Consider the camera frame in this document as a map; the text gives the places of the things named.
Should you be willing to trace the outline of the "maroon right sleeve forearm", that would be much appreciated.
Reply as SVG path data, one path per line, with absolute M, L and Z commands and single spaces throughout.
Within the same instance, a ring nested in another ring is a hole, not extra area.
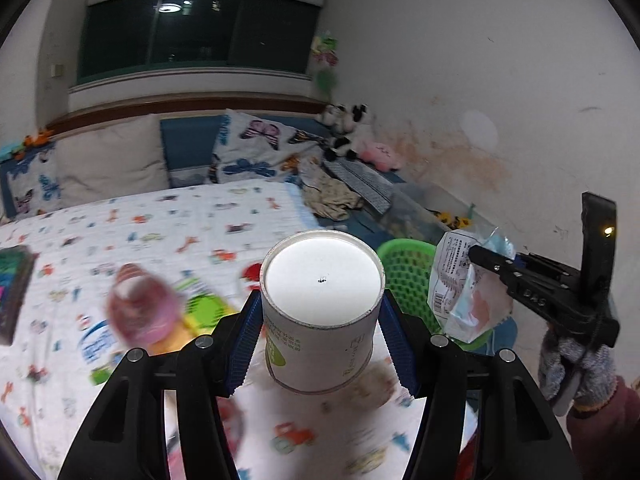
M 639 478 L 639 395 L 623 378 L 597 410 L 572 408 L 566 426 L 582 478 Z

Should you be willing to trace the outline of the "grey knit gloved right hand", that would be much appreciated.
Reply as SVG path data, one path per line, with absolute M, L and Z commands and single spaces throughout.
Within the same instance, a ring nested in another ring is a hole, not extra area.
M 561 395 L 567 377 L 578 377 L 570 400 L 579 411 L 597 411 L 612 399 L 617 378 L 612 349 L 605 344 L 587 349 L 575 339 L 549 327 L 541 343 L 538 365 L 539 389 L 547 401 Z

